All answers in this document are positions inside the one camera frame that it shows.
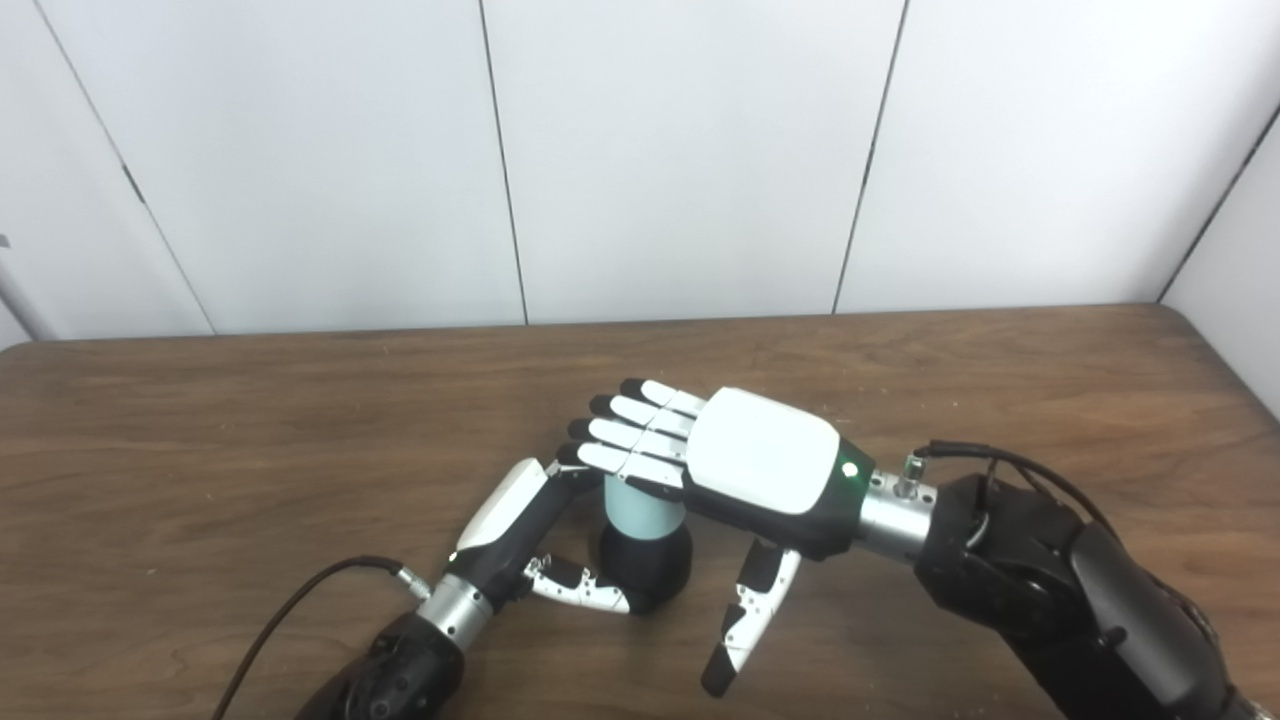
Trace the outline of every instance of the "white wall panel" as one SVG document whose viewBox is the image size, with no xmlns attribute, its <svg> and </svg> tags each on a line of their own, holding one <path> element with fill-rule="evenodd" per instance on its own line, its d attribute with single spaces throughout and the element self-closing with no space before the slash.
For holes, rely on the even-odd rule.
<svg viewBox="0 0 1280 720">
<path fill-rule="evenodd" d="M 27 342 L 28 340 L 31 340 L 31 336 L 27 334 L 27 331 L 22 329 L 22 325 L 18 324 L 18 319 L 13 316 L 9 307 L 4 302 L 0 302 L 0 351 L 19 342 Z"/>
<path fill-rule="evenodd" d="M 1280 101 L 1270 0 L 915 0 L 841 311 L 1155 300 Z"/>
<path fill-rule="evenodd" d="M 219 332 L 524 320 L 476 3 L 42 4 Z"/>
<path fill-rule="evenodd" d="M 0 295 L 45 338 L 207 334 L 36 6 L 0 0 Z"/>
<path fill-rule="evenodd" d="M 488 0 L 531 322 L 829 313 L 901 0 Z"/>
<path fill-rule="evenodd" d="M 1280 132 L 1272 129 L 1165 296 L 1280 418 Z"/>
</svg>

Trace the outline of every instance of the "black fingertip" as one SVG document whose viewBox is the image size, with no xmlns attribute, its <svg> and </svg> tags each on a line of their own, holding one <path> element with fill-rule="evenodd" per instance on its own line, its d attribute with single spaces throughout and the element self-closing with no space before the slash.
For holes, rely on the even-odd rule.
<svg viewBox="0 0 1280 720">
<path fill-rule="evenodd" d="M 604 471 L 589 465 L 561 462 L 561 471 L 557 477 L 573 492 L 586 492 L 604 484 Z"/>
<path fill-rule="evenodd" d="M 577 448 L 580 447 L 582 447 L 581 442 L 566 442 L 556 451 L 556 460 L 561 465 L 586 465 L 577 455 Z"/>
<path fill-rule="evenodd" d="M 617 418 L 617 413 L 613 411 L 613 396 L 612 395 L 596 395 L 591 398 L 589 404 L 591 414 L 600 418 Z"/>
<path fill-rule="evenodd" d="M 594 439 L 591 436 L 591 420 L 579 418 L 568 424 L 568 437 L 573 439 Z"/>
<path fill-rule="evenodd" d="M 640 400 L 640 401 L 644 401 L 644 402 L 649 402 L 652 405 L 653 401 L 650 401 L 648 397 L 645 397 L 644 392 L 640 389 L 640 388 L 644 387 L 645 382 L 646 380 L 644 378 L 627 378 L 627 379 L 622 380 L 621 386 L 618 386 L 618 391 L 622 395 L 630 397 L 631 400 Z"/>
<path fill-rule="evenodd" d="M 737 678 L 737 670 L 733 669 L 733 661 L 728 659 L 728 651 L 724 650 L 723 644 L 716 646 L 716 652 L 712 653 L 707 669 L 703 670 L 703 689 L 712 697 L 724 697 L 733 678 Z"/>
<path fill-rule="evenodd" d="M 751 550 L 742 562 L 742 571 L 737 574 L 737 584 L 746 585 L 755 592 L 769 592 L 778 579 L 778 569 L 782 566 L 782 548 L 768 547 L 759 538 L 751 541 Z"/>
<path fill-rule="evenodd" d="M 552 561 L 543 565 L 543 575 L 562 588 L 577 589 L 582 584 L 582 566 L 563 557 L 552 556 Z"/>
<path fill-rule="evenodd" d="M 622 596 L 627 598 L 627 612 L 631 615 L 648 615 L 653 612 L 654 607 L 658 607 L 658 603 L 644 593 L 623 589 Z"/>
</svg>

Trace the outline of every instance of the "wood grain surface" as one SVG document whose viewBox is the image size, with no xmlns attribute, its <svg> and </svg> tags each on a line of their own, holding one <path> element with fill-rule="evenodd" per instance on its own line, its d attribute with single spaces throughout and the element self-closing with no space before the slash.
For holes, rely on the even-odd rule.
<svg viewBox="0 0 1280 720">
<path fill-rule="evenodd" d="M 796 405 L 886 466 L 943 437 L 1059 469 L 1280 707 L 1280 428 L 1180 316 L 1116 306 L 19 346 L 0 355 L 0 716 L 207 717 L 312 571 L 367 552 L 434 578 L 506 470 L 549 460 L 632 375 Z M 584 501 L 547 547 L 586 560 L 600 515 Z M 690 527 L 669 606 L 513 605 L 444 716 L 1056 717 L 995 635 L 856 551 L 805 564 L 730 694 L 705 697 L 750 538 Z M 410 606 L 374 571 L 321 585 L 230 716 L 291 717 Z"/>
</svg>

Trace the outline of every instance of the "silver cylindrical joint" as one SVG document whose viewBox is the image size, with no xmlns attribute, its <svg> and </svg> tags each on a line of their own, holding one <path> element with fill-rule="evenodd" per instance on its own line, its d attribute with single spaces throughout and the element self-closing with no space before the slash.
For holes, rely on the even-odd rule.
<svg viewBox="0 0 1280 720">
<path fill-rule="evenodd" d="M 897 487 L 902 483 L 909 488 Z M 860 544 L 890 560 L 914 564 L 929 536 L 937 497 L 933 487 L 874 470 L 858 519 Z"/>
<path fill-rule="evenodd" d="M 457 575 L 444 575 L 417 614 L 444 633 L 458 650 L 466 651 L 493 618 L 493 607 L 471 583 Z"/>
</svg>

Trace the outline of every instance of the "black cylinder base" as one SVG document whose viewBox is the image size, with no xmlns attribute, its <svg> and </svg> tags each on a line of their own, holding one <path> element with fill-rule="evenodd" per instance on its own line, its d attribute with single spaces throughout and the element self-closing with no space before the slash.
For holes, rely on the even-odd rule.
<svg viewBox="0 0 1280 720">
<path fill-rule="evenodd" d="M 681 524 L 658 539 L 636 539 L 612 523 L 600 533 L 600 574 L 618 587 L 649 600 L 646 611 L 676 597 L 689 582 L 694 538 Z"/>
</svg>

